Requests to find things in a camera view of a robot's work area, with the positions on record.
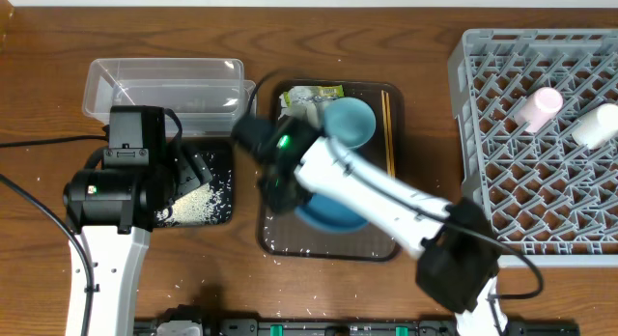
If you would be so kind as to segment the cream white cup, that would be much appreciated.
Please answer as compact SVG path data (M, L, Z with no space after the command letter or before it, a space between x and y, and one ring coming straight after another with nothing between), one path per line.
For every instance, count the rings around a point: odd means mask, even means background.
M604 103L579 118L572 136L577 144L595 150L617 134L617 105Z

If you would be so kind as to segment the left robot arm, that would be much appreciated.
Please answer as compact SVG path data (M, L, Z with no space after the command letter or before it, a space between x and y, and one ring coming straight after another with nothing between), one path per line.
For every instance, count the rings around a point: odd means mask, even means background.
M69 335L130 335L141 268L157 215L211 180L199 153L168 140L156 106L114 106L108 144L64 189L70 243Z

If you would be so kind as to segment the pink plastic cup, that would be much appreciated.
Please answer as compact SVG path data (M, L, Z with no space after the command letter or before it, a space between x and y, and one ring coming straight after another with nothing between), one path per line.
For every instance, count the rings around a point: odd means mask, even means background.
M543 87L534 92L515 114L518 126L526 125L525 130L536 133L555 117L564 103L562 95L555 89Z

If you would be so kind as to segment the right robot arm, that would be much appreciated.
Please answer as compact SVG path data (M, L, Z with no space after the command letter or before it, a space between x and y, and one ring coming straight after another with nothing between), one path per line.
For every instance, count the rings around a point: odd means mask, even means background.
M415 259L416 285L454 313L459 334L506 331L496 293L501 250L476 203L451 203L401 182L299 119L275 126L246 114L232 137L262 166L258 187L272 212L316 195L343 205Z

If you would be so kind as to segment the dark blue plate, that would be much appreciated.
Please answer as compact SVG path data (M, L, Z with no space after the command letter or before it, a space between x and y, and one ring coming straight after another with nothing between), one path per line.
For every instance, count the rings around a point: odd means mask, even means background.
M308 203L296 207L295 215L305 224L332 234L353 233L369 224L353 210L321 194L314 194Z

